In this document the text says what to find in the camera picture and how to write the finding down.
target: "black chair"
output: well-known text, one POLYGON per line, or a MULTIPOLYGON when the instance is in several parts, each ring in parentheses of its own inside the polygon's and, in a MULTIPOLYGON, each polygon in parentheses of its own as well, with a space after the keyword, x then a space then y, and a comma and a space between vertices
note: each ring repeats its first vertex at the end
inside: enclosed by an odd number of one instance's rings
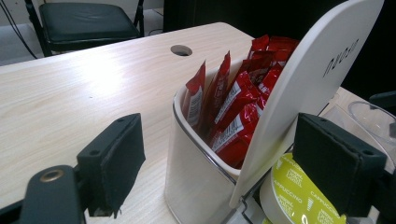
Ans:
POLYGON ((32 0, 25 0, 44 56, 53 51, 88 49, 144 36, 143 1, 134 22, 120 7, 95 3, 45 3, 38 19, 32 0))

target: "yellow label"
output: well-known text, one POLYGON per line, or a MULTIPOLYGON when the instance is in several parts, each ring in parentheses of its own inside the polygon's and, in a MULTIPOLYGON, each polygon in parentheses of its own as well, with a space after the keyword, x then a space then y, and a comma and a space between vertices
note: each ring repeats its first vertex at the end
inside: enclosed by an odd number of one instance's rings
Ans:
POLYGON ((273 224, 269 219, 265 218, 262 224, 273 224))
POLYGON ((272 168, 272 181, 278 203, 293 223, 347 223, 334 206, 315 186, 292 154, 283 155, 272 168))

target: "grommet hole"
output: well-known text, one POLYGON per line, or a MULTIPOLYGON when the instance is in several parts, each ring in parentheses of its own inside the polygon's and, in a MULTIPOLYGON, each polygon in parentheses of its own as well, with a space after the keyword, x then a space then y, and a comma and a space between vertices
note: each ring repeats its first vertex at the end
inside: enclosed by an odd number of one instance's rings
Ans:
POLYGON ((51 170, 40 177, 41 182, 51 182, 64 175, 63 170, 51 170))
POLYGON ((192 49, 183 45, 174 45, 171 47, 171 51, 174 54, 182 57, 187 57, 192 55, 192 49))

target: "gray floor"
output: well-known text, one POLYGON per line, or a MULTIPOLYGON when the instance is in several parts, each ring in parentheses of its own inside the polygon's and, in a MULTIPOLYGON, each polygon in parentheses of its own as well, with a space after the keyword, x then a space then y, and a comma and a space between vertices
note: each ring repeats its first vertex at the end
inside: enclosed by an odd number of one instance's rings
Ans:
MULTIPOLYGON (((163 13, 160 9, 147 9, 145 16, 145 36, 157 35, 162 32, 163 13)), ((35 30, 31 24, 20 24, 18 29, 21 32, 29 49, 37 58, 43 58, 35 30)), ((22 44, 11 26, 0 26, 0 66, 21 63, 35 58, 22 44)))

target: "red sachet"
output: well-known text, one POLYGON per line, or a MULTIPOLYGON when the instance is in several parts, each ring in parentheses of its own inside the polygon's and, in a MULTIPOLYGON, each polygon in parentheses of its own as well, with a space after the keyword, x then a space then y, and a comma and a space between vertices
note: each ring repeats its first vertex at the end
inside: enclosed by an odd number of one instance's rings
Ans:
POLYGON ((267 50, 277 51, 280 49, 287 49, 290 51, 294 51, 298 44, 299 44, 298 40, 289 37, 271 36, 267 50))
POLYGON ((256 101, 256 108, 257 108, 257 113, 259 114, 259 117, 262 115, 262 112, 265 108, 265 105, 267 104, 267 101, 264 99, 262 94, 256 101))
POLYGON ((228 165, 236 168, 248 151, 259 116, 254 103, 247 104, 222 132, 211 141, 211 148, 228 165))
POLYGON ((276 63, 279 63, 282 67, 285 67, 286 62, 288 61, 290 55, 293 53, 292 50, 289 49, 279 49, 274 54, 274 59, 271 62, 271 66, 274 66, 276 63))
MULTIPOLYGON (((268 50, 254 52, 252 59, 242 61, 242 64, 236 74, 239 75, 246 71, 253 84, 260 83, 267 74, 271 63, 274 60, 274 54, 274 51, 268 50)), ((235 76, 232 83, 235 83, 237 77, 238 76, 235 76)))
POLYGON ((253 54, 252 66, 248 69, 248 75, 253 84, 258 85, 262 82, 274 60, 274 51, 258 51, 253 54))
POLYGON ((211 139, 217 130, 224 130, 242 108, 260 97, 259 90, 251 83, 247 72, 238 75, 215 118, 215 126, 210 131, 211 139))
POLYGON ((243 164, 244 164, 244 161, 240 161, 240 162, 235 166, 235 169, 241 170, 243 164))
POLYGON ((209 85, 204 99, 203 112, 199 119, 198 134, 202 139, 208 136, 209 128, 214 125, 214 119, 227 96, 228 77, 230 75, 231 56, 230 51, 224 56, 224 60, 209 85))
POLYGON ((262 37, 253 39, 251 41, 251 47, 247 58, 251 59, 254 52, 267 50, 269 41, 270 37, 268 35, 263 35, 262 37))
POLYGON ((184 118, 192 128, 196 128, 201 113, 203 93, 205 87, 205 62, 195 76, 186 83, 186 94, 182 104, 184 118))
POLYGON ((262 83, 259 84, 258 89, 262 93, 262 99, 267 102, 268 98, 271 94, 272 89, 274 88, 280 74, 282 73, 283 67, 276 63, 268 72, 265 79, 262 83))

